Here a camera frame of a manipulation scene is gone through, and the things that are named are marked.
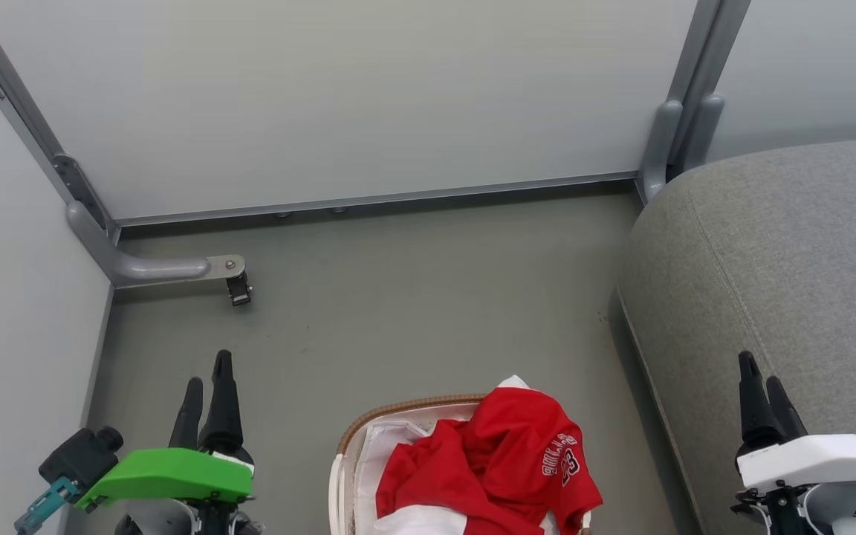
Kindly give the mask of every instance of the laundry basket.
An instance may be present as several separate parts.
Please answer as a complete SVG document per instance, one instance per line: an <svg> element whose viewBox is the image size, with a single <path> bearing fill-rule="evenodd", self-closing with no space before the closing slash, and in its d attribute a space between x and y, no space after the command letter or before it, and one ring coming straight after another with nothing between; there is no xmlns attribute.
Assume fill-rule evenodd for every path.
<svg viewBox="0 0 856 535"><path fill-rule="evenodd" d="M407 422L429 431L438 420L469 420L485 395L442 396L390 404L370 410L354 421L339 442L329 473L329 530L332 535L356 535L354 477L366 435L375 424ZM367 528L360 529L360 532L368 533Z"/></svg>

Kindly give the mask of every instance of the floor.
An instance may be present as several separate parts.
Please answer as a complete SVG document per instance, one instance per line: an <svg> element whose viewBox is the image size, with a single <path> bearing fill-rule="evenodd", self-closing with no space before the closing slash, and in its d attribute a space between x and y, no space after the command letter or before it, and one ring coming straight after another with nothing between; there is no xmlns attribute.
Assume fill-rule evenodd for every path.
<svg viewBox="0 0 856 535"><path fill-rule="evenodd" d="M584 429L606 502L595 533L696 532L612 299L639 209L629 185L594 185L126 239L148 257L240 253L254 297L231 308L222 281L117 292L89 424L115 426L125 451L166 446L187 379L210 387L230 349L257 461L245 510L268 533L323 535L330 464L354 418L519 374ZM67 533L112 533L120 514L76 512Z"/></svg>

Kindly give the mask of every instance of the red jersey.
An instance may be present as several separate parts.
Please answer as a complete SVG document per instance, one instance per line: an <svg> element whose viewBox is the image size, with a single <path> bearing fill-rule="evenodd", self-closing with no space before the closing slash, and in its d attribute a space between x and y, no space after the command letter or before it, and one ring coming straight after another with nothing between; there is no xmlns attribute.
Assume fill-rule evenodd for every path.
<svg viewBox="0 0 856 535"><path fill-rule="evenodd" d="M583 434L542 392L499 387L468 422L439 420L431 436L399 444L378 483L378 518L407 505L440 505L468 517L465 535L543 535L554 512L562 535L601 505Z"/></svg>

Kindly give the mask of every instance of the white cloth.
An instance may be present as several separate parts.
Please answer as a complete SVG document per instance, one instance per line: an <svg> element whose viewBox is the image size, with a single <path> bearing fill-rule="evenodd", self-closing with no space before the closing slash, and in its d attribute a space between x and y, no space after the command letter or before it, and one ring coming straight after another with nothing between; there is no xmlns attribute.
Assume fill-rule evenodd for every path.
<svg viewBox="0 0 856 535"><path fill-rule="evenodd" d="M524 383L523 379L517 377L516 375L512 375L507 379L502 380L502 382L500 382L500 385L497 385L497 387L499 387L499 389L503 389L504 387L513 387L514 389L527 390L531 389L529 386L527 386L527 383Z"/></svg>
<svg viewBox="0 0 856 535"><path fill-rule="evenodd" d="M378 535L462 535L468 517L449 508L434 505L408 505L378 519Z"/></svg>
<svg viewBox="0 0 856 535"><path fill-rule="evenodd" d="M375 494L378 482L385 471L385 464L398 444L414 444L419 438L428 436L428 431L410 422L380 422L368 427L366 441L356 464L354 481L354 518L356 535L371 533L370 526L376 521Z"/></svg>

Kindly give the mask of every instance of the gray upholstery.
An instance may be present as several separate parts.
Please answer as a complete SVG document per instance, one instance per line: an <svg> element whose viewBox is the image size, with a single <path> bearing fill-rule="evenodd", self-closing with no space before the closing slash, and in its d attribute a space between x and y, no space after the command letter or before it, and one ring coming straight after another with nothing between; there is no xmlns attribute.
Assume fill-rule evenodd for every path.
<svg viewBox="0 0 856 535"><path fill-rule="evenodd" d="M619 289L704 532L761 532L728 511L738 352L809 431L856 432L856 142L678 177L639 217Z"/></svg>

